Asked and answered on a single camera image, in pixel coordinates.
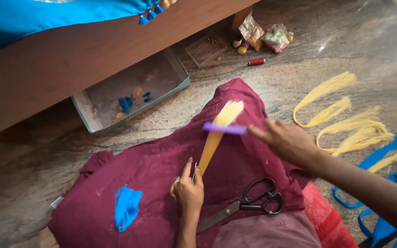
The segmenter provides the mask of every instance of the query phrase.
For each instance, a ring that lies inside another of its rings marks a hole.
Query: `red thread spool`
[[[262,64],[264,64],[264,62],[266,62],[266,59],[256,59],[256,60],[249,61],[249,63],[247,65],[248,66],[262,65]]]

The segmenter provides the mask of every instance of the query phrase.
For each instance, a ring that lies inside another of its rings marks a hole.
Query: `granite floor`
[[[50,203],[65,192],[93,153],[108,149],[117,154],[172,133],[200,112],[218,85],[235,77],[259,94],[271,118],[291,123],[293,108],[312,88],[350,71],[359,84],[301,109],[298,119],[309,120],[344,95],[350,96],[352,109],[307,132],[315,137],[322,128],[379,105],[381,121],[397,133],[397,0],[263,0],[254,6],[254,17],[265,29],[284,23],[295,33],[293,43],[279,55],[266,47],[244,56],[229,50],[201,68],[178,45],[191,86],[106,137],[89,134],[68,100],[0,133],[0,247],[38,247],[38,231],[50,218]],[[266,59],[264,65],[246,66],[260,58]],[[337,146],[343,138],[327,136],[322,145]],[[372,150],[342,157],[358,164]],[[329,183],[316,183],[355,241],[363,241],[356,221],[362,209],[345,210],[334,202]]]

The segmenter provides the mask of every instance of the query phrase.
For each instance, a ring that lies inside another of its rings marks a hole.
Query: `wooden bed frame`
[[[33,34],[0,49],[0,131],[259,0],[179,0],[147,25],[138,16]]]

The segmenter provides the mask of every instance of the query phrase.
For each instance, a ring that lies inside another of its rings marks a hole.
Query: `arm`
[[[250,126],[281,159],[320,177],[360,200],[397,229],[397,184],[319,149],[296,125],[265,120],[267,131]]]
[[[191,182],[189,177],[191,163],[192,158],[189,158],[180,181],[174,185],[174,192],[180,200],[182,209],[176,248],[196,248],[197,224],[204,193],[203,181],[198,168],[194,170],[194,184]]]

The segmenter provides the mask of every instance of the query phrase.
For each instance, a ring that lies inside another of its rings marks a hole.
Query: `hand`
[[[203,181],[198,168],[194,170],[194,184],[189,177],[191,172],[192,158],[183,169],[180,181],[174,185],[174,193],[179,196],[182,204],[182,216],[199,220],[201,206],[203,205],[204,190]]]
[[[281,159],[290,162],[314,176],[322,169],[318,166],[324,152],[319,149],[300,127],[285,124],[283,121],[265,119],[267,131],[250,125],[247,129],[253,136],[261,139]]]

